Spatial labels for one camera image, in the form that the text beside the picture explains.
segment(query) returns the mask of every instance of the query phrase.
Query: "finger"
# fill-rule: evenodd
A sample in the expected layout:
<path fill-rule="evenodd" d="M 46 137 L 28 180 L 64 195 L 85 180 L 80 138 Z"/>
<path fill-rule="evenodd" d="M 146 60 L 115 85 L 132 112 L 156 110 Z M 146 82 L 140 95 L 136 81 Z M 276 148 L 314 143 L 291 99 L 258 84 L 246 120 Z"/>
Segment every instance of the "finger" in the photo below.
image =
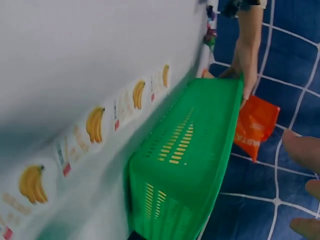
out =
<path fill-rule="evenodd" d="M 240 110 L 244 107 L 244 105 L 246 104 L 247 99 L 242 98 L 242 102 L 240 105 Z"/>
<path fill-rule="evenodd" d="M 305 185 L 305 190 L 316 199 L 320 200 L 320 180 L 311 179 Z"/>
<path fill-rule="evenodd" d="M 290 228 L 308 240 L 320 240 L 320 221 L 315 218 L 294 218 Z"/>
<path fill-rule="evenodd" d="M 233 76 L 234 74 L 236 74 L 236 71 L 233 67 L 228 67 L 223 73 L 221 73 L 218 78 L 219 79 L 226 79 L 230 76 Z"/>
<path fill-rule="evenodd" d="M 282 136 L 284 149 L 297 164 L 320 173 L 320 139 L 311 136 L 298 137 L 286 129 Z"/>

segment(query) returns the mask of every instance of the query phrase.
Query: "hand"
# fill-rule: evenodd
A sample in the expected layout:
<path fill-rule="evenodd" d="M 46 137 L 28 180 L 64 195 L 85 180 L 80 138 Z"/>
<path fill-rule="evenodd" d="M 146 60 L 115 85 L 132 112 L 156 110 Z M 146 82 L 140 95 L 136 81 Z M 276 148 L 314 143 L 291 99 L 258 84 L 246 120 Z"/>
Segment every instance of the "hand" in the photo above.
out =
<path fill-rule="evenodd" d="M 230 67 L 219 78 L 239 78 L 244 76 L 244 88 L 241 108 L 249 99 L 256 84 L 258 76 L 258 51 L 259 47 L 243 44 L 239 39 L 236 41 L 233 60 Z"/>
<path fill-rule="evenodd" d="M 285 150 L 299 165 L 320 173 L 320 138 L 297 137 L 291 130 L 285 130 L 282 136 Z M 320 200 L 320 180 L 309 180 L 305 190 Z M 315 218 L 294 218 L 290 227 L 308 240 L 320 240 L 320 221 Z"/>

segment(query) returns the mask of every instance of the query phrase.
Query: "blue floor mat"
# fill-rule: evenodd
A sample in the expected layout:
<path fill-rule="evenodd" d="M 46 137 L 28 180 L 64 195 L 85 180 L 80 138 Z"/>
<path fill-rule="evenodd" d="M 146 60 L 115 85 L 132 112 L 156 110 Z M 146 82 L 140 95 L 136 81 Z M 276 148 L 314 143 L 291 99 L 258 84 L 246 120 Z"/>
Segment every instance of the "blue floor mat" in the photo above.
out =
<path fill-rule="evenodd" d="M 219 10 L 226 0 L 219 1 Z M 320 1 L 268 0 L 259 51 L 256 96 L 281 108 L 277 127 L 260 146 L 258 163 L 233 146 L 220 195 L 202 240 L 303 240 L 292 218 L 318 218 L 319 201 L 305 184 L 318 176 L 285 152 L 284 128 L 320 138 Z M 231 63 L 237 19 L 218 16 L 215 63 L 218 76 Z"/>

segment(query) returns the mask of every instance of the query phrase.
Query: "person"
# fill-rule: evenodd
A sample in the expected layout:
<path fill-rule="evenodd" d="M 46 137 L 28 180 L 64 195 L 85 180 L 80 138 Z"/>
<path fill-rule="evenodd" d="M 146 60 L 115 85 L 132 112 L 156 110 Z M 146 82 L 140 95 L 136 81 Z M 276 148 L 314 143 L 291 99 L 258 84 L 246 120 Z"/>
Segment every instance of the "person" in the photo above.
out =
<path fill-rule="evenodd" d="M 261 43 L 262 23 L 267 0 L 230 0 L 222 14 L 238 16 L 239 36 L 233 60 L 219 78 L 238 77 L 243 73 L 244 89 L 241 107 L 248 100 L 258 76 L 258 52 Z"/>
<path fill-rule="evenodd" d="M 298 137 L 293 131 L 286 129 L 282 136 L 284 149 L 300 166 L 315 173 L 320 173 L 320 138 Z M 309 180 L 306 191 L 320 201 L 320 180 Z M 290 227 L 308 240 L 320 240 L 320 221 L 315 218 L 294 218 Z"/>
<path fill-rule="evenodd" d="M 239 36 L 235 44 L 233 60 L 219 78 L 244 76 L 241 106 L 248 100 L 258 76 L 258 52 L 261 43 L 262 22 L 267 0 L 229 0 L 222 14 L 238 16 Z M 302 167 L 320 173 L 320 138 L 298 137 L 286 129 L 282 136 L 285 150 Z M 306 191 L 320 200 L 320 180 L 309 180 Z M 308 240 L 320 240 L 320 220 L 294 218 L 290 227 Z"/>

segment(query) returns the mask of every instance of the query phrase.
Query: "yellow banana bunch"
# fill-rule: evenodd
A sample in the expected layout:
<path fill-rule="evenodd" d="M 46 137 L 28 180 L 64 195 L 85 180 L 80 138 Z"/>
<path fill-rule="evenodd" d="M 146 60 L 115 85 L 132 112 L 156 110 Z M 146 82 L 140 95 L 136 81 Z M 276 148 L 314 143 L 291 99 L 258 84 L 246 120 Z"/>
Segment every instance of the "yellow banana bunch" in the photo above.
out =
<path fill-rule="evenodd" d="M 20 193 L 29 199 L 29 202 L 44 204 L 48 197 L 42 185 L 43 165 L 30 165 L 22 173 L 19 181 Z"/>
<path fill-rule="evenodd" d="M 85 129 L 89 134 L 91 143 L 96 142 L 99 144 L 102 142 L 101 121 L 104 111 L 104 107 L 96 107 L 87 118 Z"/>
<path fill-rule="evenodd" d="M 169 65 L 164 65 L 163 72 L 162 72 L 162 80 L 163 80 L 163 86 L 168 88 L 168 72 L 169 72 Z"/>
<path fill-rule="evenodd" d="M 132 97 L 133 97 L 133 106 L 135 109 L 136 108 L 141 109 L 142 107 L 141 98 L 142 98 L 142 93 L 144 91 L 145 85 L 146 85 L 146 82 L 140 79 L 134 86 Z"/>

